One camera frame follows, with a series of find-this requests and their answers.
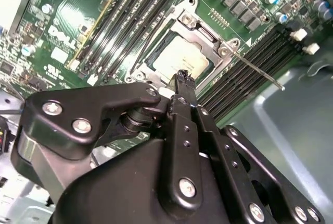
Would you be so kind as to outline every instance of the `chip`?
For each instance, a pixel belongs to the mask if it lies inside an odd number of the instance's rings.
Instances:
[[[292,9],[292,6],[290,4],[285,4],[282,8],[281,8],[281,12],[283,14],[288,14]]]
[[[7,75],[10,75],[13,69],[14,69],[14,66],[5,61],[3,61],[0,66],[0,71]]]
[[[236,2],[237,0],[224,0],[223,4],[228,8],[231,8]]]
[[[305,6],[303,6],[302,8],[300,8],[298,12],[300,15],[304,16],[306,13],[308,13],[308,9]]]

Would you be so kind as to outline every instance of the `hex bolt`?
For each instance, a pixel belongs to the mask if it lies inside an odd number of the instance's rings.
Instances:
[[[178,101],[180,101],[182,104],[186,104],[186,100],[183,97],[178,97]]]
[[[157,95],[156,92],[155,92],[155,90],[152,89],[152,88],[147,89],[147,93],[148,93],[149,95],[152,95],[152,96],[156,96],[156,95]]]
[[[295,212],[296,212],[297,216],[298,216],[301,220],[303,220],[303,221],[307,221],[307,220],[308,220],[308,218],[306,217],[306,214],[305,214],[305,212],[303,211],[302,208],[300,208],[300,207],[295,207]]]
[[[84,119],[75,120],[73,122],[72,126],[73,126],[73,129],[77,133],[80,133],[80,134],[87,134],[92,129],[91,124],[87,120],[84,120]]]
[[[58,103],[48,102],[42,106],[43,111],[50,116],[60,115],[62,112],[62,107]]]
[[[315,221],[319,222],[319,217],[318,217],[317,213],[312,208],[308,208],[308,212],[309,212],[309,215],[311,215],[311,217]]]
[[[193,183],[185,178],[179,181],[179,188],[181,190],[181,193],[184,194],[186,197],[191,198],[196,195],[196,188],[194,187]]]
[[[251,203],[249,208],[250,208],[250,212],[251,212],[252,216],[254,217],[254,219],[256,221],[258,221],[258,222],[265,221],[264,213],[262,212],[261,208],[257,204]]]
[[[229,131],[230,131],[230,133],[231,133],[233,136],[238,136],[238,133],[237,133],[237,131],[236,131],[235,129],[230,128]]]

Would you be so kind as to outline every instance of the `black memory slot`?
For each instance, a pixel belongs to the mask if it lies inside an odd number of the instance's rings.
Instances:
[[[152,22],[155,22],[157,20],[159,14],[162,12],[163,8],[169,3],[169,1],[170,0],[161,0],[161,2],[158,3],[158,5],[153,7],[151,13],[148,15],[145,21],[140,25],[139,29],[135,32],[135,34],[132,36],[132,38],[126,45],[125,49],[121,52],[119,58],[111,65],[111,67],[106,72],[107,77],[111,77],[112,74],[120,67],[127,54],[130,53],[135,47],[137,41],[142,39],[142,37],[146,32],[147,27],[150,26]]]
[[[279,37],[279,33],[276,31],[271,31],[269,32],[257,45],[255,45],[250,51],[248,51],[246,53],[246,55],[244,56],[245,59],[247,59],[250,62],[253,62],[253,60],[255,58],[258,57],[258,53],[260,51],[263,51],[263,49],[265,49],[266,47],[269,47],[269,44],[272,41],[276,41]],[[246,67],[246,65],[242,62],[242,61],[238,61],[228,72],[228,74],[226,74],[225,76],[223,76],[221,79],[219,79],[219,81],[212,87],[212,89],[210,89],[209,91],[207,91],[201,98],[200,100],[202,102],[207,102],[210,98],[212,98],[212,95],[216,94],[217,91],[215,91],[216,89],[220,89],[221,86],[232,76],[237,76],[244,68]]]
[[[281,26],[273,28],[244,58],[273,76],[299,52],[298,43],[289,39]],[[259,73],[238,61],[210,90],[199,99],[214,117],[221,120],[240,103],[255,93],[267,80]]]
[[[110,39],[116,39],[115,43],[112,47],[112,49],[108,52],[108,54],[103,58],[102,62],[99,64],[99,67],[102,67],[102,69],[110,62],[110,59],[114,55],[114,53],[117,51],[117,49],[122,45],[130,31],[132,30],[133,26],[140,20],[140,18],[146,13],[146,8],[149,6],[151,0],[144,0],[143,3],[139,8],[136,7],[137,3],[140,0],[136,0],[133,6],[128,10],[132,11],[134,8],[138,9],[136,14],[134,14],[131,17],[131,20],[127,22],[124,29],[121,29],[123,27],[123,24],[125,23],[127,17],[123,17],[121,22],[117,23],[117,26],[112,30],[112,33],[110,33],[108,36],[104,38],[104,41],[109,42]],[[113,34],[118,32],[121,29],[120,35],[117,37],[114,37]]]
[[[265,55],[260,55],[260,56],[256,56],[257,58],[255,60],[252,60],[252,63],[254,65],[256,65],[257,67],[262,65],[265,61],[265,59],[269,58],[274,52],[276,51],[276,45],[274,46],[269,46],[266,49],[267,54]],[[226,93],[223,94],[223,96],[227,96],[229,91],[234,88],[235,84],[239,84],[242,82],[242,80],[244,80],[246,77],[250,76],[254,70],[248,66],[242,66],[242,68],[239,68],[237,71],[237,74],[232,73],[231,76],[228,76],[228,74],[226,74],[226,80],[224,83],[221,84],[221,86],[218,88],[218,90],[216,90],[216,94],[220,94],[220,92],[226,91]],[[217,98],[215,96],[211,97],[210,99],[207,100],[205,106],[206,107],[213,107],[213,104],[216,103]]]
[[[103,35],[103,32],[105,30],[108,30],[112,26],[111,20],[116,15],[116,12],[121,8],[123,3],[125,3],[125,0],[117,1],[116,6],[111,10],[110,14],[103,19],[99,28],[96,29],[94,34],[92,35],[91,40],[86,44],[86,48],[83,49],[77,57],[79,61],[82,61],[86,57],[86,55],[91,52],[91,49],[97,43],[99,38]],[[98,56],[94,55],[90,56],[86,61],[89,63],[95,63],[97,59]]]

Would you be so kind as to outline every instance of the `white connector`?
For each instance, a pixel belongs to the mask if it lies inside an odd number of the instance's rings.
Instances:
[[[298,31],[291,32],[290,36],[296,41],[302,41],[308,35],[305,29],[300,29]]]
[[[309,55],[314,55],[319,49],[320,46],[317,43],[312,43],[307,47],[303,47],[303,51]]]

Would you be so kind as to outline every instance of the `green circuit board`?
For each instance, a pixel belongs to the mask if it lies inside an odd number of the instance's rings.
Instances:
[[[124,83],[134,56],[149,34],[163,15],[182,1],[136,0],[131,4],[131,0],[30,0],[17,32],[0,36],[1,79],[23,97],[40,90]],[[198,0],[195,13],[222,39],[239,39],[237,52],[243,55],[278,23],[277,12],[303,22],[320,42],[324,25],[331,25],[312,11],[313,1],[277,0],[267,4],[265,0],[235,0],[251,12],[256,26],[234,10],[235,3],[226,0]],[[134,143],[145,138],[141,136]]]

